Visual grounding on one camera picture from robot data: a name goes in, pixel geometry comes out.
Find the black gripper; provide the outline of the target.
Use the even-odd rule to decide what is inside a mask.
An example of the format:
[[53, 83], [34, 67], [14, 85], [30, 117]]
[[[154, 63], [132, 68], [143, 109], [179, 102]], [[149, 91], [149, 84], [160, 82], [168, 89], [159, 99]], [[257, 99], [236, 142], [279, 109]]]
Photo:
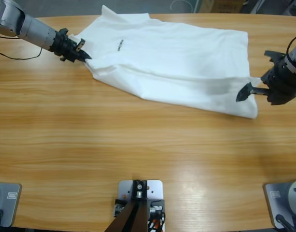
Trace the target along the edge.
[[296, 74], [288, 69], [285, 56], [270, 56], [270, 61], [274, 66], [261, 77], [267, 88], [252, 87], [249, 82], [238, 92], [236, 102], [257, 94], [266, 96], [271, 105], [282, 105], [296, 97]]
[[81, 49], [85, 44], [85, 40], [81, 39], [76, 43], [68, 37], [67, 33], [68, 30], [57, 31], [49, 51], [61, 57], [61, 61], [69, 60], [74, 62], [76, 60], [85, 61], [86, 59], [92, 59], [88, 53]]

